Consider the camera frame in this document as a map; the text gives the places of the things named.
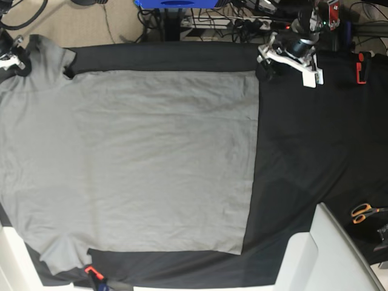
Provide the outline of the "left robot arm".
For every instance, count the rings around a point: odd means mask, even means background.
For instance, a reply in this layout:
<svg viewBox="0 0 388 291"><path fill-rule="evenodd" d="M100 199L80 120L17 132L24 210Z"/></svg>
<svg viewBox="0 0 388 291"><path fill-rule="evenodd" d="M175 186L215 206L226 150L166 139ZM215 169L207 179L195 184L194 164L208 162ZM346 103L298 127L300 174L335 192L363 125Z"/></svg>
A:
<svg viewBox="0 0 388 291"><path fill-rule="evenodd" d="M271 32L268 41L258 46L259 80L271 80L282 64L301 73L303 86L323 85L324 73L318 67L316 47L320 34L340 25L339 7L338 1L309 1L285 30Z"/></svg>

